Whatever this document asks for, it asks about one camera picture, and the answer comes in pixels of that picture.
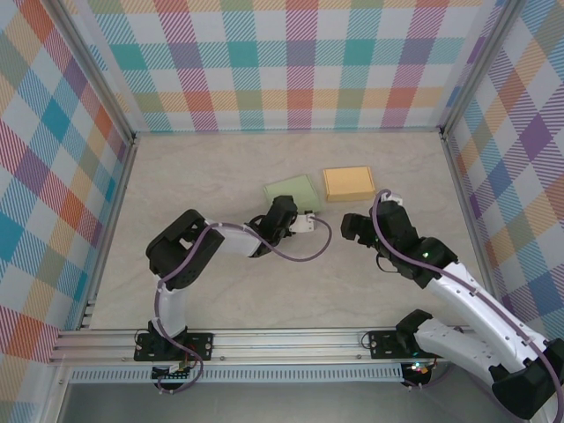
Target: beige floor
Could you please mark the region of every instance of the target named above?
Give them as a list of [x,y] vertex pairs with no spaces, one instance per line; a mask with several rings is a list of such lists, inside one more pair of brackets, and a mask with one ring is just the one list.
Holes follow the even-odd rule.
[[[476,258],[435,133],[219,134],[142,137],[91,328],[145,327],[154,281],[145,248],[189,208],[206,218],[242,223],[266,212],[265,183],[310,174],[324,195],[326,167],[369,165],[378,189],[404,199],[419,234],[451,247],[479,278]],[[335,238],[310,263],[270,254],[215,256],[189,288],[192,328],[299,328],[395,325],[422,308],[445,323],[453,310],[398,275],[382,273],[375,251],[341,238],[343,214],[366,214],[371,202],[325,204],[319,216]],[[314,253],[322,227],[280,243],[294,256]]]

